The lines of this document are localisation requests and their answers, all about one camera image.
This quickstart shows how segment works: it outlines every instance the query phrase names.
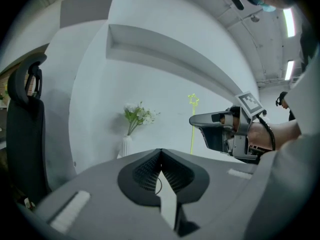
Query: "chair backrest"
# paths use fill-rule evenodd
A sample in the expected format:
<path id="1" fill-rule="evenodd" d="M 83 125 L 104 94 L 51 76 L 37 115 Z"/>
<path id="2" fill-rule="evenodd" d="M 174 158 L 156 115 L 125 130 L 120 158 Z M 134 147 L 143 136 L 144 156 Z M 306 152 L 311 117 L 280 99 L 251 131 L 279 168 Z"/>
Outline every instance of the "chair backrest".
<path id="1" fill-rule="evenodd" d="M 37 204 L 48 191 L 45 166 L 45 107 L 40 100 L 43 53 L 28 56 L 8 80 L 11 98 L 7 113 L 6 151 L 8 169 L 14 185 Z M 29 77 L 25 84 L 26 73 Z M 35 92 L 28 96 L 32 78 Z"/>

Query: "ceiling light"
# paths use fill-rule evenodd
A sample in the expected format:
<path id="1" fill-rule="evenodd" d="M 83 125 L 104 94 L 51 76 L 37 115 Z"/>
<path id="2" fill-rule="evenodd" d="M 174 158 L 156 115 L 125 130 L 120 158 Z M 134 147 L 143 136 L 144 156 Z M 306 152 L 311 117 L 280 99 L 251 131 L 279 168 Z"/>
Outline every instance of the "ceiling light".
<path id="1" fill-rule="evenodd" d="M 288 67 L 286 68 L 286 73 L 285 73 L 285 79 L 284 80 L 289 80 L 291 77 L 292 69 L 294 68 L 294 61 L 289 60 L 288 61 Z"/>
<path id="2" fill-rule="evenodd" d="M 294 17 L 292 15 L 291 9 L 285 9 L 283 10 L 285 22 L 286 22 L 286 29 L 288 31 L 288 38 L 295 36 L 295 23 L 294 23 Z"/>

